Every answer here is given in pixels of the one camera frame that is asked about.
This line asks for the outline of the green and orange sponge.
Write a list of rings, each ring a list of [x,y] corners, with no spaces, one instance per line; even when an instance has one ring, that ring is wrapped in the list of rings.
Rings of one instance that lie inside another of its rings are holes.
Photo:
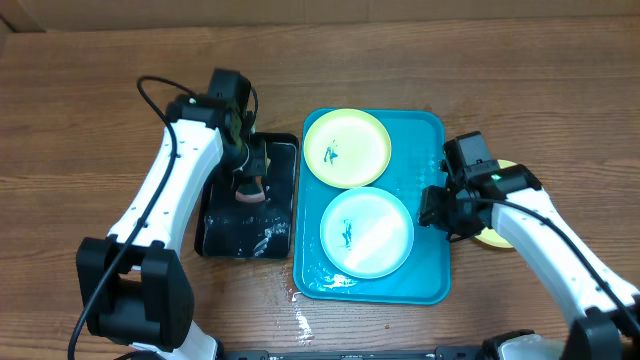
[[[263,178],[267,175],[271,160],[253,160],[240,170],[235,199],[243,203],[260,203],[266,199]]]

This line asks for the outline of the light blue plate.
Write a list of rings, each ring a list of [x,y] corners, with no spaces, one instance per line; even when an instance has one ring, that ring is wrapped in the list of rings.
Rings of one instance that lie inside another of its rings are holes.
[[[331,263],[360,279],[395,272],[408,259],[414,243],[414,226],[405,205],[375,187],[338,195],[325,209],[319,231]]]

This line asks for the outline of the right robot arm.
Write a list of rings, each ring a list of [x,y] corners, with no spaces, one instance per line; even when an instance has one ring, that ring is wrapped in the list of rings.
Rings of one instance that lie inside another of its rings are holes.
[[[502,168],[480,132],[443,146],[442,186],[424,189],[418,222],[447,241],[492,229],[525,260],[560,307],[569,327],[563,342],[529,329],[488,338],[469,359],[636,359],[639,290],[605,265],[560,216],[542,183],[525,166]]]

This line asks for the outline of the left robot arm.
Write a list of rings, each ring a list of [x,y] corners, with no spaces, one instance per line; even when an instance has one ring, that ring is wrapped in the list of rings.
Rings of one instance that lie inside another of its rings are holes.
[[[216,170],[236,200],[265,200],[270,160],[254,137],[257,93],[240,72],[217,69],[206,92],[187,87],[160,109],[142,97],[165,129],[161,147],[129,208],[103,239],[76,253],[83,310],[70,337],[74,358],[82,329],[131,347],[133,359],[221,359],[219,340],[195,322],[195,296],[180,261],[186,227]]]

